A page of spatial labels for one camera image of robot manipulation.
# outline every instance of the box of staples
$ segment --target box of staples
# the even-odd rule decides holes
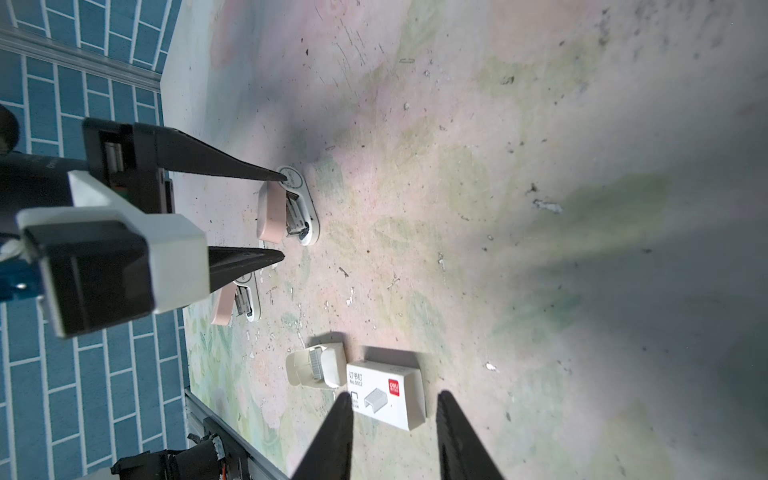
[[[419,369],[366,360],[347,363],[346,384],[355,412],[403,430],[413,430],[425,421]]]

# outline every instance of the blue tiled wall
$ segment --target blue tiled wall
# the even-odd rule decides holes
[[[16,150],[84,159],[83,117],[163,122],[154,92],[3,50],[0,65],[0,104],[22,129]],[[186,448],[181,311],[60,340],[26,300],[0,304],[0,330],[0,480],[71,480]]]
[[[162,73],[181,0],[9,0],[0,22]]]

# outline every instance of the white grout line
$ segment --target white grout line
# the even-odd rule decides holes
[[[80,382],[80,352],[78,351],[78,338],[72,339],[72,352],[74,355],[74,382],[78,397],[78,428],[80,433],[85,432],[85,420],[83,419],[83,386]],[[80,435],[80,462],[82,475],[88,473],[88,461],[85,459],[85,434]]]
[[[5,421],[8,425],[8,452],[11,455],[11,480],[18,479],[16,472],[16,428],[13,424],[13,391],[11,390],[11,362],[8,351],[8,309],[0,303],[0,325],[2,325],[2,363],[5,380]]]
[[[125,416],[120,417],[119,419],[112,420],[112,423],[114,424],[114,423],[122,422],[123,420],[132,419],[135,416],[136,416],[136,412],[129,413],[129,414],[125,415]]]
[[[134,10],[134,31],[131,34],[131,54],[128,56],[128,63],[134,62],[134,53],[136,52],[136,34],[139,31],[139,15],[140,14],[141,14],[141,0],[138,0],[136,2],[136,9]]]
[[[86,41],[82,41],[82,40],[80,40],[80,45],[81,45],[81,46],[82,46],[82,45],[85,45],[85,46],[87,46],[87,47],[92,47],[92,48],[96,48],[96,49],[98,49],[98,50],[104,51],[104,47],[100,47],[100,46],[98,46],[98,45],[94,45],[94,44],[92,44],[92,43],[88,43],[88,42],[86,42]]]
[[[45,140],[44,138],[32,138],[32,141],[36,141],[39,144],[58,145],[55,140]]]
[[[147,443],[147,442],[151,442],[152,440],[157,440],[157,439],[159,439],[161,436],[163,436],[163,434],[162,434],[162,433],[158,433],[157,435],[152,435],[150,438],[148,438],[148,439],[144,440],[144,441],[143,441],[141,444],[143,445],[144,443]]]
[[[52,394],[52,393],[60,392],[61,390],[69,390],[69,389],[73,389],[73,388],[75,388],[75,387],[77,387],[77,386],[78,386],[78,384],[77,384],[77,383],[70,383],[70,384],[68,384],[68,385],[62,385],[62,386],[58,386],[58,387],[55,387],[55,388],[53,388],[53,389],[50,389],[50,390],[48,390],[48,394],[50,395],[50,394]]]
[[[131,93],[134,96],[134,121],[139,121],[139,109],[136,105],[136,87],[131,85]],[[154,314],[152,314],[152,323],[154,323]]]
[[[156,27],[156,26],[152,25],[151,23],[147,23],[147,22],[144,22],[144,21],[142,21],[142,20],[139,20],[139,25],[143,25],[143,26],[145,26],[145,27],[149,27],[149,28],[151,28],[152,30],[161,31],[161,30],[160,30],[160,27]]]
[[[39,362],[39,361],[40,361],[39,356],[33,356],[30,359],[16,360],[15,362],[11,362],[11,366],[25,365],[27,363]]]
[[[17,104],[17,103],[15,103],[13,101],[0,100],[0,104],[5,105],[6,107],[24,108],[23,104]]]
[[[27,83],[27,57],[22,55],[22,98],[24,99],[24,132],[27,153],[32,153],[32,132],[29,121],[29,84]]]
[[[131,371],[134,377],[134,402],[136,405],[136,430],[138,432],[139,451],[142,452],[141,441],[141,410],[139,409],[139,382],[136,377],[136,347],[134,346],[134,323],[128,322],[128,340],[131,343]]]
[[[173,3],[172,0],[167,0],[167,2],[165,3],[165,12],[163,13],[163,22],[160,24],[160,37],[157,39],[157,50],[154,52],[154,60],[152,61],[152,71],[157,69],[157,59],[160,57],[160,46],[163,44],[163,37],[165,36],[165,27],[168,25],[168,17],[170,16],[170,6],[172,3]]]
[[[160,125],[160,103],[157,101],[157,92],[154,93],[154,104],[157,105],[157,108],[154,109],[154,124]]]
[[[85,80],[85,72],[81,72],[80,75],[83,78],[83,105],[85,106],[85,117],[91,116],[91,108],[88,107],[88,82]]]
[[[100,464],[100,463],[102,463],[102,462],[104,462],[104,461],[106,461],[106,460],[109,460],[110,458],[112,458],[112,456],[111,456],[111,455],[107,455],[106,457],[100,458],[100,459],[98,459],[98,460],[94,460],[93,462],[91,462],[91,463],[87,464],[87,465],[85,466],[85,468],[90,468],[90,467],[92,467],[92,466],[94,466],[94,465],[98,465],[98,464]]]
[[[54,440],[53,442],[49,442],[49,445],[52,447],[53,445],[58,445],[60,443],[69,442],[70,440],[74,440],[74,439],[76,439],[79,436],[80,436],[80,433],[73,433],[72,435],[70,435],[68,437],[64,437],[63,439]]]
[[[13,2],[11,0],[5,0],[5,5],[8,7],[8,13],[11,16],[11,25],[14,28],[18,28],[18,21],[16,20],[16,12],[13,9]]]
[[[74,17],[72,15],[67,15],[64,12],[60,12],[59,10],[54,10],[51,7],[46,7],[46,10],[48,10],[50,13],[55,13],[56,15],[61,15],[62,17],[69,18],[70,20],[74,20]]]
[[[80,2],[74,1],[72,3],[74,3],[74,43],[80,48]]]
[[[107,80],[109,86],[109,119],[114,120],[114,97],[112,96],[112,80]]]
[[[53,92],[56,96],[56,135],[58,139],[58,156],[64,156],[64,134],[61,129],[61,89],[58,87],[58,65],[53,66]]]
[[[174,321],[176,322],[176,354],[179,356],[179,383],[181,386],[181,415],[184,416],[184,438],[187,437],[189,434],[189,425],[187,424],[187,409],[185,408],[185,403],[187,402],[187,398],[184,395],[184,366],[181,365],[181,338],[179,338],[179,335],[184,335],[185,332],[183,331],[184,328],[184,312],[181,314],[181,318],[179,318],[179,310],[174,310]]]
[[[43,15],[43,25],[45,26],[45,36],[51,37],[51,24],[48,23],[48,12],[45,10],[45,0],[40,0],[40,12]]]
[[[35,25],[35,24],[32,24],[32,23],[28,23],[28,22],[22,22],[21,20],[16,20],[16,23],[18,23],[18,24],[20,24],[20,25],[27,25],[28,27],[37,28],[38,30],[42,30],[42,31],[45,31],[45,28],[43,28],[43,27],[38,27],[37,25]]]
[[[40,342],[40,379],[43,392],[48,391],[48,364],[45,362],[45,325],[43,310],[37,303],[38,341]],[[43,395],[43,418],[45,419],[45,449],[48,456],[48,480],[55,480],[53,471],[53,433],[51,432],[51,400]]]
[[[126,369],[118,370],[117,372],[112,372],[112,373],[109,374],[109,376],[116,376],[116,375],[120,375],[121,373],[128,373],[128,372],[132,372],[132,371],[133,371],[133,369],[131,367],[128,367]]]
[[[114,441],[114,407],[112,406],[112,377],[109,373],[109,345],[107,344],[107,329],[101,331],[101,342],[104,344],[104,372],[107,373],[107,412],[109,415],[109,441],[112,445],[112,463],[118,460],[117,444]]]
[[[86,345],[78,347],[79,352],[84,352],[85,350],[93,350],[93,349],[100,349],[102,346],[104,346],[103,343],[94,343],[93,345]]]
[[[152,327],[154,328],[154,363],[155,368],[157,369],[157,395],[160,398],[160,404],[165,405],[165,402],[163,400],[163,379],[161,377],[161,371],[160,371],[160,347],[158,346],[157,342],[157,317],[152,314]],[[168,448],[168,438],[165,435],[165,409],[160,408],[160,426],[162,428],[163,433],[163,448]]]
[[[107,0],[104,3],[104,55],[109,55],[109,21],[111,10],[112,0]]]
[[[131,41],[131,37],[126,37],[125,35],[121,35],[121,34],[119,34],[119,33],[115,33],[115,32],[113,32],[113,31],[110,31],[110,32],[109,32],[109,35],[114,35],[115,37],[119,37],[119,38],[122,38],[123,40],[128,40],[128,41]]]

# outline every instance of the red logo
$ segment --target red logo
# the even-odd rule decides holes
[[[389,380],[389,393],[392,393],[394,396],[400,396],[400,384],[397,383],[397,380]]]

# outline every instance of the table surface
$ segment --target table surface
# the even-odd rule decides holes
[[[337,339],[418,362],[428,405],[356,415],[354,478],[439,476],[442,389],[507,478],[765,478],[764,25],[757,0],[185,0],[166,125],[296,166],[321,228],[276,246],[260,321],[185,309],[193,393],[292,473],[334,395],[286,355]],[[257,246],[258,182],[174,186],[209,244]]]

